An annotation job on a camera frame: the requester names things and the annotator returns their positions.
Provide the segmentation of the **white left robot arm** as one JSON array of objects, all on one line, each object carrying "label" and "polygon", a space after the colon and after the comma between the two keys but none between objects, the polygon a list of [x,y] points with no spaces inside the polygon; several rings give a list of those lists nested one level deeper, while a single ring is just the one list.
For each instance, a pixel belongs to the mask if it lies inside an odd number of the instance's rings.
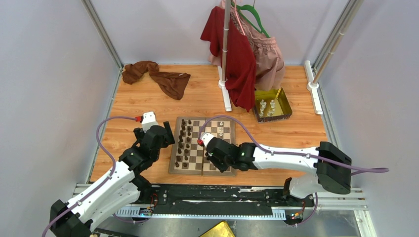
[{"label": "white left robot arm", "polygon": [[96,227],[121,208],[151,199],[152,185],[141,172],[159,159],[160,150],[175,143],[170,123],[145,123],[134,129],[136,141],[100,179],[67,202],[57,200],[50,209],[50,223],[43,231],[57,237],[88,237]]}]

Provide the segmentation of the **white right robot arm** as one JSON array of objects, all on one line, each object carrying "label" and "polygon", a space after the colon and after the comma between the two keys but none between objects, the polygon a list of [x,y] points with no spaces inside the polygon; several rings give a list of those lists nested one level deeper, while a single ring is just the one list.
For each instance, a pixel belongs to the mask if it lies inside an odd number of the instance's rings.
[{"label": "white right robot arm", "polygon": [[305,172],[300,177],[285,181],[283,202],[295,206],[301,199],[315,192],[339,195],[350,193],[352,160],[330,142],[305,149],[275,148],[256,143],[231,144],[210,133],[204,133],[199,145],[220,172],[233,168],[240,171],[288,169]]}]

